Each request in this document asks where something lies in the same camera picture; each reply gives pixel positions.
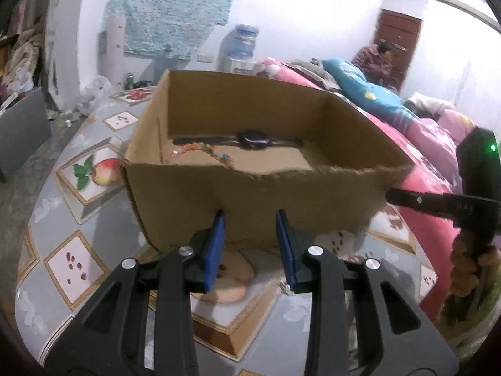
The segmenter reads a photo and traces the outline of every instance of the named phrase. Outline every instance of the blue gripper pad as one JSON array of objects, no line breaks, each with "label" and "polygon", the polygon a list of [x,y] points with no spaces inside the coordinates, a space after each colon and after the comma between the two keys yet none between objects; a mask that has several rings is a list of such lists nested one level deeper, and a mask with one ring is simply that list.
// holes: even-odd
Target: blue gripper pad
[{"label": "blue gripper pad", "polygon": [[287,226],[289,223],[284,221],[285,213],[279,211],[276,214],[276,238],[279,242],[280,256],[282,266],[284,266],[285,279],[292,291],[296,289],[296,265],[294,263],[294,255],[292,253]]},{"label": "blue gripper pad", "polygon": [[205,292],[208,293],[216,280],[217,268],[221,261],[222,249],[226,239],[226,217],[223,211],[219,211],[212,223],[207,239],[208,248],[204,256]]}]

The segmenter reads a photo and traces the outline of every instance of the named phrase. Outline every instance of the cardboard box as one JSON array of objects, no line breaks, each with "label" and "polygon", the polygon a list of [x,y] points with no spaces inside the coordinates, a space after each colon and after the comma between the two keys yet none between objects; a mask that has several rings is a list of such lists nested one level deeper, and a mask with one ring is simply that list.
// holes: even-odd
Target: cardboard box
[{"label": "cardboard box", "polygon": [[[175,137],[261,130],[302,148],[217,147],[169,159]],[[371,121],[328,92],[253,76],[166,72],[127,149],[129,195],[152,246],[168,252],[226,213],[227,248],[276,245],[283,208],[311,236],[366,226],[413,163]]]}]

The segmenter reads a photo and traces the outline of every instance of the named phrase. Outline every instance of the blue pillow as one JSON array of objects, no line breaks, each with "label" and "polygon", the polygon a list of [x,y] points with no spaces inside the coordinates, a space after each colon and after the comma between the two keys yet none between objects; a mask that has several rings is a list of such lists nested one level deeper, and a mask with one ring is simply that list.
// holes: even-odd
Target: blue pillow
[{"label": "blue pillow", "polygon": [[[349,66],[344,66],[344,71],[342,71],[340,69],[341,63]],[[362,71],[355,65],[350,64],[350,62],[346,62],[345,60],[339,58],[327,59],[322,61],[322,65],[324,66],[324,69],[334,77],[334,79],[336,79],[337,76],[343,76],[344,72],[351,72],[354,76],[357,75],[364,82],[367,82],[367,79],[365,79],[365,75],[362,73]]]},{"label": "blue pillow", "polygon": [[348,99],[401,133],[407,133],[416,116],[403,105],[400,97],[385,87],[367,82],[362,72],[350,62],[334,58],[322,64]]}]

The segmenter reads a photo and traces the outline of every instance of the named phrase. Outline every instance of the plastic bag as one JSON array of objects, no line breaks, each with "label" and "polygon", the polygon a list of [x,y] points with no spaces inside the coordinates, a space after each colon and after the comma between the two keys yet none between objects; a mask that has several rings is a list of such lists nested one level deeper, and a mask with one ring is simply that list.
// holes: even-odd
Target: plastic bag
[{"label": "plastic bag", "polygon": [[7,93],[9,95],[14,93],[19,95],[24,91],[30,91],[33,87],[33,75],[26,68],[20,67],[16,71],[14,80],[7,86]]},{"label": "plastic bag", "polygon": [[78,110],[84,116],[88,116],[102,102],[103,98],[106,98],[111,93],[111,89],[111,83],[106,77],[97,76],[91,84],[81,90],[77,102]]}]

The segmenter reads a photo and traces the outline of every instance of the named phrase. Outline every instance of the bottle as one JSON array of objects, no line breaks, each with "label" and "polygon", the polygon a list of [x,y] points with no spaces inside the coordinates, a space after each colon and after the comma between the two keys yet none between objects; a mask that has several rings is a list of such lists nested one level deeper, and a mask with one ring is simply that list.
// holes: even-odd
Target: bottle
[{"label": "bottle", "polygon": [[157,85],[165,70],[177,70],[178,55],[172,54],[172,46],[167,44],[162,52],[159,52],[153,60],[153,84]]},{"label": "bottle", "polygon": [[125,90],[133,89],[132,85],[134,85],[134,74],[131,74],[131,72],[129,72],[125,77]]},{"label": "bottle", "polygon": [[252,25],[239,24],[235,27],[235,39],[229,57],[237,60],[248,60],[254,55],[259,28]]}]

